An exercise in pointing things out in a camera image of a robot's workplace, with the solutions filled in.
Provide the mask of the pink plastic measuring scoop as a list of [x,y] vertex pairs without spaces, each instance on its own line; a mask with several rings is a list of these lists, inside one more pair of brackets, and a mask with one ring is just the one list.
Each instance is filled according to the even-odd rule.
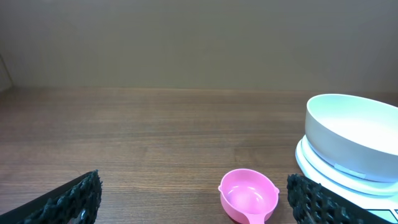
[[251,169],[226,173],[218,186],[221,205],[238,223],[265,224],[278,202],[280,190],[264,174]]

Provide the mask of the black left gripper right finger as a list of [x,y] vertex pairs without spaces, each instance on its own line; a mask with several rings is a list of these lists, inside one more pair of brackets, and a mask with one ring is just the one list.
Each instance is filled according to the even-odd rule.
[[287,178],[287,200],[299,224],[392,224],[309,178]]

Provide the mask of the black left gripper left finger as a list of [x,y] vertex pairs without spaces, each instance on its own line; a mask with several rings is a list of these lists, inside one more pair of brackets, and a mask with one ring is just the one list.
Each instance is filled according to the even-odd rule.
[[98,171],[87,172],[1,215],[1,224],[94,224],[101,203]]

